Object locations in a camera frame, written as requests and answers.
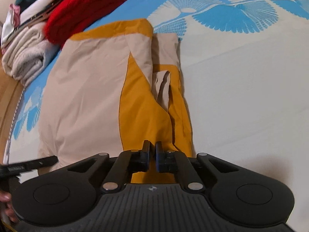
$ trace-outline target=bed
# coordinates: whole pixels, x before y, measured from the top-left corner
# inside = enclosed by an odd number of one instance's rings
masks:
[[[194,153],[287,184],[295,196],[288,224],[308,232],[309,0],[128,0],[86,30],[135,18],[181,40]],[[44,87],[58,56],[24,91],[10,163],[37,157]]]

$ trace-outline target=pile of clothes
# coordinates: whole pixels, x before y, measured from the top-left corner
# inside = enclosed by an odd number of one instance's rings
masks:
[[[28,86],[59,46],[125,1],[16,0],[9,6],[1,35],[5,73]]]

